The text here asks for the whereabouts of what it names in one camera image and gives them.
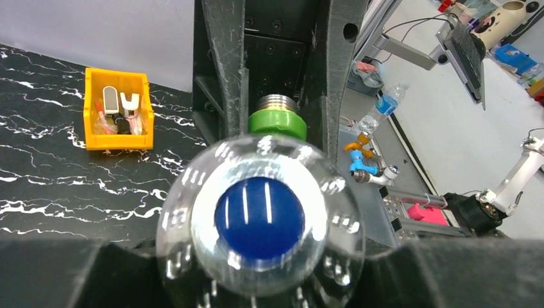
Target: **yellow bin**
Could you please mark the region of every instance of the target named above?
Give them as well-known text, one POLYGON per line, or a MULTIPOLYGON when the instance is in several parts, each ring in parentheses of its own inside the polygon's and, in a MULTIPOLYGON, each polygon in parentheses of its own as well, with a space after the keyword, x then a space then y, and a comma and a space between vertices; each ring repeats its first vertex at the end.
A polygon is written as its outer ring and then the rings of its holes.
POLYGON ((154 117, 151 101, 149 100, 148 77, 145 74, 92 68, 85 70, 83 122, 85 124, 85 144, 87 145, 87 150, 152 149, 154 117), (96 133, 95 123, 98 121, 96 103, 103 104, 102 90, 107 86, 115 87, 117 93, 124 92, 127 97, 130 97, 132 94, 140 94, 139 114, 142 119, 142 135, 107 135, 105 133, 96 133))

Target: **blue circle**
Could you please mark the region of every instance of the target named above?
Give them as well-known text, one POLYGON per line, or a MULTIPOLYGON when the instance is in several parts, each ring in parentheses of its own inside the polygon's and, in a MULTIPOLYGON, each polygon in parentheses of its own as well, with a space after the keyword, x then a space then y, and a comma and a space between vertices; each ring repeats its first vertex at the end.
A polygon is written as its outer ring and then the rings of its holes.
POLYGON ((282 182, 256 177, 237 182, 220 197, 215 213, 219 236, 248 260, 288 252, 304 229, 298 198, 282 182))

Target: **blue container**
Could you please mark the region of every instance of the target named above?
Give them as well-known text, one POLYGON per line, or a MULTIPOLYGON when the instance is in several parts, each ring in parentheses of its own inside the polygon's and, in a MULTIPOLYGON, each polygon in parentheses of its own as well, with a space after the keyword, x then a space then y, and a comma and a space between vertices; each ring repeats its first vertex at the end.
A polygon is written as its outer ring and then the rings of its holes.
POLYGON ((495 51, 495 57, 502 63, 506 63, 510 66, 517 68, 516 74, 523 74, 528 69, 536 65, 536 62, 522 53, 519 49, 510 44, 506 44, 495 51))

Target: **marble countertop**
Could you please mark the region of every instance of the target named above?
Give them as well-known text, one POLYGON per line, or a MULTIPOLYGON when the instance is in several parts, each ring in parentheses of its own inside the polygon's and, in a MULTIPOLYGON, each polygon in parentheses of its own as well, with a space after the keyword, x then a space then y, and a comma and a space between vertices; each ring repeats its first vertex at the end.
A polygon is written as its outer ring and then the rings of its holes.
POLYGON ((150 86, 149 151, 87 151, 85 68, 0 45, 0 237, 154 238, 166 194, 206 144, 191 95, 150 86))

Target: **beige cylinder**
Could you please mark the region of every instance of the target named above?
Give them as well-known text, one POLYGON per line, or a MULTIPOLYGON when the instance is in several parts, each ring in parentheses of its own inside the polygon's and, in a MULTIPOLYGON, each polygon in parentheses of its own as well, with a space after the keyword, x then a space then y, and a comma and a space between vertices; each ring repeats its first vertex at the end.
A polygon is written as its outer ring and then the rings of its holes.
POLYGON ((491 49, 521 25, 526 16, 525 3, 508 1, 497 8, 486 18, 482 26, 474 29, 472 33, 482 40, 486 49, 491 49))

